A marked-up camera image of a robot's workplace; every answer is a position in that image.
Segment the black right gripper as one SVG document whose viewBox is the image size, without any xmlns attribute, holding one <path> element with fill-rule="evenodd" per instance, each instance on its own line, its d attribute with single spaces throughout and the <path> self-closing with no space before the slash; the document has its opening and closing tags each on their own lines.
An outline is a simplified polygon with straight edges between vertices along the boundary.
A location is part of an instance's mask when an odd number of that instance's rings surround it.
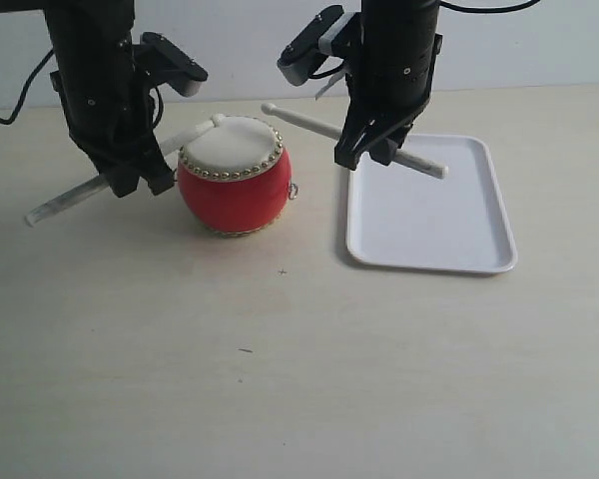
<svg viewBox="0 0 599 479">
<path fill-rule="evenodd" d="M 439 36 L 438 1 L 363 1 L 351 61 L 350 105 L 334 161 L 356 170 L 361 155 L 388 166 L 429 101 Z"/>
</svg>

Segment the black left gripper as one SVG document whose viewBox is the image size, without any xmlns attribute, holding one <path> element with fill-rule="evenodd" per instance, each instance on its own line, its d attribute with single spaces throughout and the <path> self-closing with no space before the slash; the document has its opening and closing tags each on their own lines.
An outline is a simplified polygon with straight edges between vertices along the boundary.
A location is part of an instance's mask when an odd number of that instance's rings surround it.
<svg viewBox="0 0 599 479">
<path fill-rule="evenodd" d="M 135 60 L 133 1 L 52 1 L 44 8 L 69 136 L 117 198 L 140 176 L 158 196 L 174 186 L 154 136 L 149 76 Z"/>
</svg>

